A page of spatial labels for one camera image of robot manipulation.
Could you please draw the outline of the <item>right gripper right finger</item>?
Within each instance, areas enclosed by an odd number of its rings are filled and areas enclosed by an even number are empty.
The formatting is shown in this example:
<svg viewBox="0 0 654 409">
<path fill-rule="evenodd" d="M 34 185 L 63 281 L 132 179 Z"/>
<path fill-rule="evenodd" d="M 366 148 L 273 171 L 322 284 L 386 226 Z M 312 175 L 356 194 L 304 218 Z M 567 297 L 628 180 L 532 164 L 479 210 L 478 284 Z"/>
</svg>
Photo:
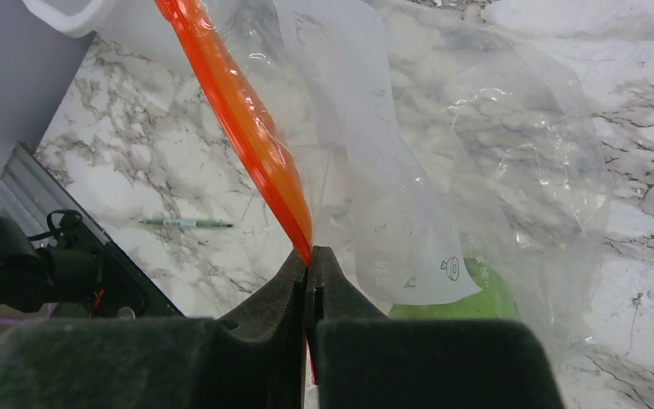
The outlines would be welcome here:
<svg viewBox="0 0 654 409">
<path fill-rule="evenodd" d="M 514 320 L 390 320 L 313 248 L 308 343 L 322 408 L 561 408 L 536 336 Z"/>
</svg>

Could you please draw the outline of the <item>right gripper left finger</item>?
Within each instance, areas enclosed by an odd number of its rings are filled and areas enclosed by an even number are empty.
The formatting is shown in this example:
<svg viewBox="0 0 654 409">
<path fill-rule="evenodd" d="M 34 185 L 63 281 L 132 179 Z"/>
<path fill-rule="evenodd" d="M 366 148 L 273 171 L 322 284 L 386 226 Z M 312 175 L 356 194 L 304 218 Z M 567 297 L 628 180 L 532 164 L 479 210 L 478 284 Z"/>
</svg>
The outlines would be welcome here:
<svg viewBox="0 0 654 409">
<path fill-rule="evenodd" d="M 300 408 L 307 267 L 219 319 L 41 320 L 0 337 L 0 408 Z"/>
</svg>

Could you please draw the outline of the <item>green custard apple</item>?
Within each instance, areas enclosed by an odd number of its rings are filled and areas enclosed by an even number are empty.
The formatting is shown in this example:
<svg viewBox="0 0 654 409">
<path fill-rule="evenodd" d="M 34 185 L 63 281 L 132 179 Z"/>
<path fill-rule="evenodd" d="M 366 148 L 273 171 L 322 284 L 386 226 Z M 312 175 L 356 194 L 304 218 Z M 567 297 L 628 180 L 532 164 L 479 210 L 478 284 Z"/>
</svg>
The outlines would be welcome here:
<svg viewBox="0 0 654 409">
<path fill-rule="evenodd" d="M 495 269 L 475 258 L 466 259 L 465 264 L 470 277 L 480 287 L 480 292 L 449 304 L 394 304 L 388 316 L 394 320 L 521 320 L 508 284 Z"/>
</svg>

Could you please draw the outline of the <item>clear zip bag orange zipper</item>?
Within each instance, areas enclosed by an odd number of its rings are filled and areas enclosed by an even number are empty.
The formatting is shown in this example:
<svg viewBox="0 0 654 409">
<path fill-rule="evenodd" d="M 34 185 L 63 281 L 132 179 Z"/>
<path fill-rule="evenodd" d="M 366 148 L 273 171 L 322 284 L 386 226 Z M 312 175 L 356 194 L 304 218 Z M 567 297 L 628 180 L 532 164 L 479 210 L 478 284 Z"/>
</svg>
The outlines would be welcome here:
<svg viewBox="0 0 654 409">
<path fill-rule="evenodd" d="M 279 247 L 308 267 L 331 248 L 390 320 L 394 304 L 480 292 L 465 260 L 485 262 L 553 371 L 592 296 L 609 199 L 552 61 L 451 23 L 436 31 L 445 72 L 403 83 L 432 52 L 365 1 L 153 2 L 163 30 L 124 43 L 197 77 Z"/>
</svg>

